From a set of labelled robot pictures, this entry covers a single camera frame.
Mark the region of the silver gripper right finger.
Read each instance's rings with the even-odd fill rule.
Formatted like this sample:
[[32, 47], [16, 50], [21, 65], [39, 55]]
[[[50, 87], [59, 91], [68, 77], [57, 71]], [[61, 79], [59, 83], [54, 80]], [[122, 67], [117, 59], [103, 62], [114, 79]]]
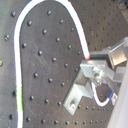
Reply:
[[90, 53], [91, 59], [106, 60], [110, 68], [125, 62], [128, 59], [128, 37], [123, 38], [112, 47]]

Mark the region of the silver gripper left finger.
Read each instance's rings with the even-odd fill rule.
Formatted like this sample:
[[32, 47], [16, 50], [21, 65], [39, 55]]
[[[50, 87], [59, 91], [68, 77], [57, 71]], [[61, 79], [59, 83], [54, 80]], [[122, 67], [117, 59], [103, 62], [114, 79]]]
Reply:
[[106, 84], [111, 87], [114, 83], [121, 83], [123, 80], [125, 67], [118, 66], [116, 70], [112, 70], [108, 66], [106, 67], [95, 67], [93, 69], [94, 79], [93, 82], [96, 86]]

